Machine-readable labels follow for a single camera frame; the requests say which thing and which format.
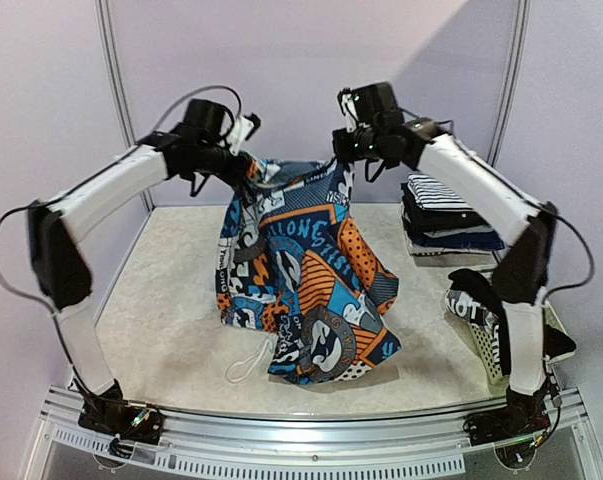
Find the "black white striped shirt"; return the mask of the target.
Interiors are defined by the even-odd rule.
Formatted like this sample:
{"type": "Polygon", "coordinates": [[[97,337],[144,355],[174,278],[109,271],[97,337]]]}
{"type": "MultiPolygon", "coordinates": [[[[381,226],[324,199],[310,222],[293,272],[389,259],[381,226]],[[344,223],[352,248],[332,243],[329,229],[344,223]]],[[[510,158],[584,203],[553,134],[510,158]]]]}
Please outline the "black white striped shirt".
{"type": "Polygon", "coordinates": [[[444,184],[422,173],[408,175],[407,188],[422,210],[468,212],[472,208],[444,184]]]}

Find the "colourful graphic print garment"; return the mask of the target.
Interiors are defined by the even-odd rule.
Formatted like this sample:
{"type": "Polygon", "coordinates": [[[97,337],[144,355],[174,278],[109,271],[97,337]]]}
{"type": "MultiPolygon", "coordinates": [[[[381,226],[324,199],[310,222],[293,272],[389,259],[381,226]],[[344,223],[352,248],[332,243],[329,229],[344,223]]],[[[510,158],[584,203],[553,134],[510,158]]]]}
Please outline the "colourful graphic print garment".
{"type": "Polygon", "coordinates": [[[246,163],[218,242],[221,321],[274,334],[268,371],[297,385],[354,380],[398,353],[384,317],[399,281],[351,215],[352,167],[246,163]]]}

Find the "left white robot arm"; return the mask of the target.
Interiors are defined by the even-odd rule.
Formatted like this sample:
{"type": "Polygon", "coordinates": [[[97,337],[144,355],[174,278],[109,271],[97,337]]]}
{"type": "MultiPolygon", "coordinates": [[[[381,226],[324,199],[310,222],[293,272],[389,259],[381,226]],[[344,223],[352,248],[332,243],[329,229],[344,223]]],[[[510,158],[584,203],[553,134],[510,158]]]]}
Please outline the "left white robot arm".
{"type": "Polygon", "coordinates": [[[226,182],[242,177],[249,161],[241,150],[249,136],[232,133],[206,143],[184,133],[153,132],[81,185],[33,204],[28,219],[32,270],[86,394],[103,394],[115,383],[96,332],[92,262],[97,234],[113,225],[133,198],[174,177],[205,173],[226,182]]]}

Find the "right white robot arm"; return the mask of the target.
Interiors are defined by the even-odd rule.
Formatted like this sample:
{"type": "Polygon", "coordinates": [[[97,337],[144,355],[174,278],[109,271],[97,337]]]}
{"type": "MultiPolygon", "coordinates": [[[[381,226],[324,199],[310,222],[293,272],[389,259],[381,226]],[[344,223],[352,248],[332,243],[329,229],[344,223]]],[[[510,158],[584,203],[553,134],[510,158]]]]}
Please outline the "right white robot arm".
{"type": "Polygon", "coordinates": [[[543,296],[552,223],[538,200],[509,183],[450,131],[422,118],[386,131],[371,126],[332,133],[338,161],[379,160],[430,176],[457,194],[497,233],[507,252],[492,274],[505,311],[510,389],[531,396],[545,383],[543,296]]]}

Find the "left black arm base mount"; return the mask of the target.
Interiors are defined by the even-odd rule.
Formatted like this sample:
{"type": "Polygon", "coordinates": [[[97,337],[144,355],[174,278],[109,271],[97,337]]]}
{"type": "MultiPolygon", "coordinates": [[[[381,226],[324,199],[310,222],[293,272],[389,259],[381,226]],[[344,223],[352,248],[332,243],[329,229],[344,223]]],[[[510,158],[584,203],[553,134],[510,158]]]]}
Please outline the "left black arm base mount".
{"type": "Polygon", "coordinates": [[[86,430],[119,436],[121,440],[159,443],[165,416],[156,408],[134,406],[123,398],[117,381],[104,393],[84,398],[78,425],[86,430]]]}

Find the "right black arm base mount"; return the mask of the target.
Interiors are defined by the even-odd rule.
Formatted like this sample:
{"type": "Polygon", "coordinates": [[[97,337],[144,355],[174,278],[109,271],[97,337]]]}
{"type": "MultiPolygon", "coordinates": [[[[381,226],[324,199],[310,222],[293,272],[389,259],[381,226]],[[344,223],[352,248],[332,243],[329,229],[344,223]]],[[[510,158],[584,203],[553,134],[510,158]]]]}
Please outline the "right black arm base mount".
{"type": "Polygon", "coordinates": [[[506,405],[499,409],[469,414],[463,431],[472,445],[499,442],[509,439],[526,439],[533,434],[539,436],[530,441],[532,449],[538,449],[556,431],[561,418],[560,389],[546,382],[532,396],[506,389],[506,405]]]}

